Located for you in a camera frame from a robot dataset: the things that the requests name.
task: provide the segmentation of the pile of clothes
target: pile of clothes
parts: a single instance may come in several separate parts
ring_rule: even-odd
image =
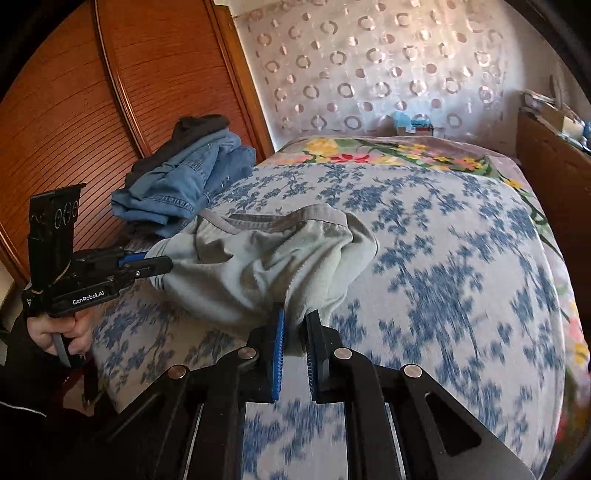
[[[241,145],[223,115],[183,117],[172,138],[135,162],[125,188],[111,194],[113,214],[131,237],[179,233],[234,182],[248,177],[255,151]]]

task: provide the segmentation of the person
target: person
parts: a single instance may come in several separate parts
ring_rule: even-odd
[[[0,367],[0,478],[146,478],[141,441],[130,442],[128,436],[106,445],[95,439],[115,416],[108,399],[92,417],[52,401],[70,371],[60,363],[51,334],[71,338],[71,354],[86,353],[96,315],[96,309],[87,309],[59,319],[21,315],[15,322]],[[145,436],[133,429],[129,433]]]

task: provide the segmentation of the bed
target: bed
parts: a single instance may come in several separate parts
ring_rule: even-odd
[[[432,137],[298,138],[212,209],[311,203],[355,213],[380,243],[331,318],[345,344],[389,367],[420,364],[537,477],[553,450],[547,469],[559,466],[585,433],[589,350],[517,165]],[[105,306],[93,353],[121,410],[171,365],[205,367],[243,343],[139,281]],[[247,407],[242,466],[248,480],[347,478],[343,410],[311,402],[304,358],[285,359],[277,404]]]

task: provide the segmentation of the folded clothes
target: folded clothes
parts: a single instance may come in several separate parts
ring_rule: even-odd
[[[184,116],[178,120],[173,129],[173,136],[154,155],[140,158],[125,175],[125,188],[131,187],[144,173],[159,167],[170,157],[192,145],[200,138],[228,128],[230,120],[223,115],[203,115],[199,117]]]
[[[254,161],[254,149],[242,147],[236,134],[227,129],[214,132],[145,173],[128,189],[113,192],[113,214],[127,222],[158,223],[162,225],[158,235],[172,236],[207,204],[204,188],[216,162],[252,171]]]
[[[213,166],[213,170],[209,178],[207,179],[207,182],[205,182],[203,195],[201,195],[197,200],[195,212],[201,212],[201,210],[210,204],[212,199],[224,192],[230,185],[234,184],[238,180],[248,177],[252,173],[254,162],[254,154],[248,158],[245,158],[241,152],[239,152],[237,155],[232,153],[218,158],[216,164]],[[166,219],[167,218],[159,218],[159,220],[163,221]],[[173,231],[176,228],[176,225],[172,224],[163,225],[162,221],[158,222],[156,220],[139,220],[129,222],[125,226],[125,233],[127,233],[127,235],[129,235],[131,238],[151,235],[158,235],[168,238],[177,233],[177,231]]]
[[[349,284],[378,250],[357,217],[329,205],[286,216],[222,218],[204,209],[185,229],[154,245],[146,258],[167,255],[170,273],[151,277],[157,290],[195,317],[242,339],[283,303],[290,350],[304,315],[318,310],[325,325]]]

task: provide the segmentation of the metal rivet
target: metal rivet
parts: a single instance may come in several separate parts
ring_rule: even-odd
[[[187,373],[187,367],[184,365],[173,365],[168,369],[168,376],[174,380],[183,378]]]
[[[404,374],[410,378],[419,378],[423,374],[423,370],[418,365],[407,365],[404,367]]]
[[[349,350],[348,348],[337,348],[335,350],[335,357],[338,358],[339,360],[348,360],[349,358],[351,358],[353,356],[353,352],[351,350]]]
[[[238,350],[238,357],[242,358],[243,360],[250,360],[251,358],[255,358],[256,350],[249,346],[245,346]]]

